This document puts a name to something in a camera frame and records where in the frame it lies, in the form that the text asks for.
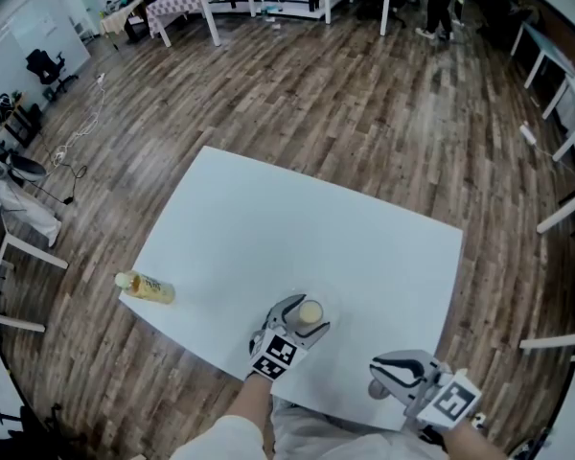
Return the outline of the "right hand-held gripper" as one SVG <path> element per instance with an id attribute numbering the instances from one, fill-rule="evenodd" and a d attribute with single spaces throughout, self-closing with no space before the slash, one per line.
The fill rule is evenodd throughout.
<path id="1" fill-rule="evenodd" d="M 481 399 L 465 370 L 452 371 L 426 351 L 391 351 L 372 362 L 379 366 L 369 367 L 369 395 L 376 400 L 392 396 L 407 404 L 404 416 L 426 426 L 455 429 Z"/>

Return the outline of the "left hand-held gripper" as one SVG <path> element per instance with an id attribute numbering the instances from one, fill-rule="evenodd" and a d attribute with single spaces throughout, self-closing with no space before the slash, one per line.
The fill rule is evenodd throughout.
<path id="1" fill-rule="evenodd" d="M 275 381 L 302 361 L 330 329 L 330 322 L 305 327 L 299 317 L 305 297 L 305 294 L 291 295 L 269 310 L 265 329 L 254 332 L 249 341 L 251 373 Z"/>

